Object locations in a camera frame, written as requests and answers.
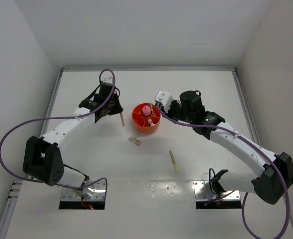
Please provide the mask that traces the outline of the pink capped glue bottle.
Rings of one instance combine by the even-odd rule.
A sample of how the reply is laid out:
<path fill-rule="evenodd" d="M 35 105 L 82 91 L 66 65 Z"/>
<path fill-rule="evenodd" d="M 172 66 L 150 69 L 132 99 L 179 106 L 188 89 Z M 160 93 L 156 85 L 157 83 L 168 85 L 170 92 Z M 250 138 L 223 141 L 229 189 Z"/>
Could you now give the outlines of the pink capped glue bottle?
<path fill-rule="evenodd" d="M 144 117 L 149 117 L 152 114 L 151 107 L 149 105 L 144 105 L 142 107 L 142 115 Z"/>

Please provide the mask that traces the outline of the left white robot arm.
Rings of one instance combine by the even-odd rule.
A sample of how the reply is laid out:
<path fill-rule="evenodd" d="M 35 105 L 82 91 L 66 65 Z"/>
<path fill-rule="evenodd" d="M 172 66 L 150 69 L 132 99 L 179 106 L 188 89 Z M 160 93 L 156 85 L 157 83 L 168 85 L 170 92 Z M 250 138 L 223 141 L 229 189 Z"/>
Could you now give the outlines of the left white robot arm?
<path fill-rule="evenodd" d="M 60 185 L 68 188 L 84 186 L 89 177 L 64 164 L 62 152 L 79 134 L 97 123 L 99 119 L 123 111 L 115 89 L 110 83 L 101 83 L 81 101 L 70 119 L 41 137 L 32 136 L 26 143 L 24 173 L 49 186 Z"/>

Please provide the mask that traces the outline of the green glue stick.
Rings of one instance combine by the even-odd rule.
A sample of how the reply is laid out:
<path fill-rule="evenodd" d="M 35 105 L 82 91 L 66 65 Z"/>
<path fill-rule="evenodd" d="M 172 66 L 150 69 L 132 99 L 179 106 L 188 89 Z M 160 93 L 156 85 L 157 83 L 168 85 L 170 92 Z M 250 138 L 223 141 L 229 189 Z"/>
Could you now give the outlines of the green glue stick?
<path fill-rule="evenodd" d="M 155 104 L 153 104 L 153 103 L 149 103 L 149 106 L 150 106 L 150 109 L 151 109 L 151 115 L 152 116 L 159 116 L 159 112 L 158 112 L 158 107 L 155 105 Z"/>

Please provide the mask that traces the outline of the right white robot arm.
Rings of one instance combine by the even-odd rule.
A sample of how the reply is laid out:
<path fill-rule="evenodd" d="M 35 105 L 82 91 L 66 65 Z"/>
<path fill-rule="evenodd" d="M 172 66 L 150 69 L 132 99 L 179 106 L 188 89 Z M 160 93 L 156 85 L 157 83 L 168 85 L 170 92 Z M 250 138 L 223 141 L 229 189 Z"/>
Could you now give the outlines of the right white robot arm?
<path fill-rule="evenodd" d="M 276 154 L 242 136 L 223 117 L 205 109 L 200 91 L 185 91 L 179 100 L 169 92 L 162 92 L 155 101 L 165 118 L 192 128 L 198 135 L 228 150 L 252 170 L 251 174 L 220 170 L 209 180 L 212 195 L 238 190 L 254 193 L 271 205 L 287 195 L 293 184 L 293 160 L 289 154 Z"/>

